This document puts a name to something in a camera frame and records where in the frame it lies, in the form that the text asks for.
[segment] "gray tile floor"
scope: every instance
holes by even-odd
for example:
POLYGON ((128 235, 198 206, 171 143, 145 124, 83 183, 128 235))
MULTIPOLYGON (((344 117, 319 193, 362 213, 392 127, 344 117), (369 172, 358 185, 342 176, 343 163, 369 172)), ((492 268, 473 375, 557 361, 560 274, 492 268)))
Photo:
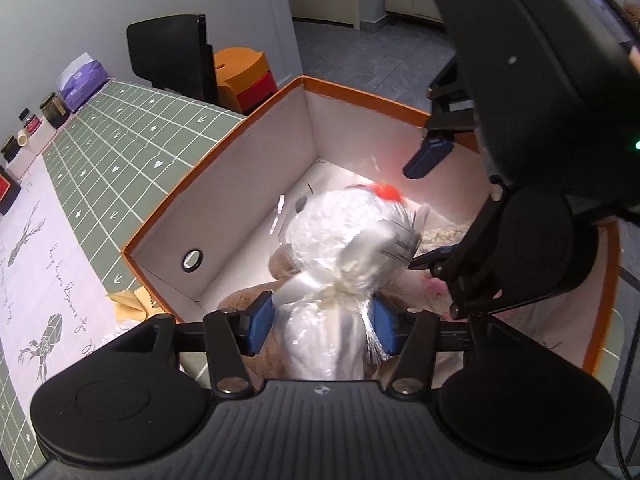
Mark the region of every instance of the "gray tile floor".
MULTIPOLYGON (((413 23, 397 22, 373 34, 324 23, 295 22, 295 29, 305 74, 428 112, 431 103, 424 91, 454 55, 442 30, 413 23)), ((621 221, 620 239, 622 266, 640 278, 640 228, 621 221)), ((625 345, 612 390, 614 399, 640 312, 640 292, 622 279, 618 283, 616 310, 625 321, 625 345)), ((635 359, 625 397, 621 437, 626 453, 640 428, 640 358, 635 359)), ((602 446, 598 461, 617 465, 612 434, 602 446)))
POLYGON ((396 22, 375 33, 294 22, 305 74, 430 111, 429 83, 454 55, 436 27, 396 22))

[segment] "chair backrest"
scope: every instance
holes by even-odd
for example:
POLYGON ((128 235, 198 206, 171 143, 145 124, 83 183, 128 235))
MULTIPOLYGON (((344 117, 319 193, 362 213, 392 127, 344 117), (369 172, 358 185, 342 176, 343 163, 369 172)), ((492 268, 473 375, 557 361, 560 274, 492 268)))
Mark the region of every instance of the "chair backrest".
POLYGON ((163 16, 127 27, 133 72, 155 88, 219 104, 204 14, 163 16))

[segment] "orange stool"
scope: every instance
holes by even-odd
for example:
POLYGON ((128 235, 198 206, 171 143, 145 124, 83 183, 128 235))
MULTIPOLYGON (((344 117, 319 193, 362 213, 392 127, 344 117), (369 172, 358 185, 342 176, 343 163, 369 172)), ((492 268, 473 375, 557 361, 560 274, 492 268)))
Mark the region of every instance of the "orange stool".
POLYGON ((220 105, 248 115, 278 91, 264 52, 245 46, 213 55, 220 105))

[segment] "deer illustration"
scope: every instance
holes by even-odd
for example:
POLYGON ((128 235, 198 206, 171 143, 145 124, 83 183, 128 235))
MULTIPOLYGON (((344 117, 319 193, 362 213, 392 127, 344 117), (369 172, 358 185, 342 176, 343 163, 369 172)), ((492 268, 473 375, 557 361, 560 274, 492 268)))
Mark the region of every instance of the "deer illustration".
POLYGON ((49 316, 49 323, 42 333, 40 342, 33 340, 29 343, 29 348, 23 348, 18 355, 18 364, 24 362, 24 355, 31 354, 29 362, 34 357, 40 359, 40 368, 38 369, 38 376, 36 382, 40 379, 40 383, 47 380, 47 356, 53 350, 53 347, 60 341, 62 335, 62 316, 60 314, 54 314, 49 316))
POLYGON ((34 234, 36 234, 38 231, 40 231, 42 229, 42 226, 44 225, 44 222, 47 220, 47 218, 45 218, 42 222, 40 222, 37 225, 37 227, 29 230, 30 227, 31 227, 31 221, 33 220, 33 214, 38 209, 38 205, 39 204, 40 204, 40 201, 38 201, 36 203, 36 205, 33 206, 33 211, 31 211, 31 215, 29 216, 29 220, 27 220, 27 225, 24 226, 24 231, 22 232, 22 236, 20 237, 20 240, 18 240, 18 243, 15 245, 14 249, 11 251, 11 254, 9 254, 9 261, 6 264, 7 267, 11 267, 14 264, 14 261, 17 258, 18 253, 20 252, 20 249, 22 248, 22 246, 25 243, 27 243, 29 238, 31 238, 34 234))

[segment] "yellow cloth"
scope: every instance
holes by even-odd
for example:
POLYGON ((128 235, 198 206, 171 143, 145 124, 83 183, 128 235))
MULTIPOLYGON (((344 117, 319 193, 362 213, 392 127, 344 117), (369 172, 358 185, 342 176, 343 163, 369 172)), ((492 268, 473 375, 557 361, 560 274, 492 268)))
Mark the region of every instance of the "yellow cloth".
POLYGON ((155 301, 151 300, 151 296, 143 286, 135 291, 127 289, 107 294, 107 298, 113 302, 117 323, 125 319, 135 319, 142 322, 151 316, 164 312, 155 301))

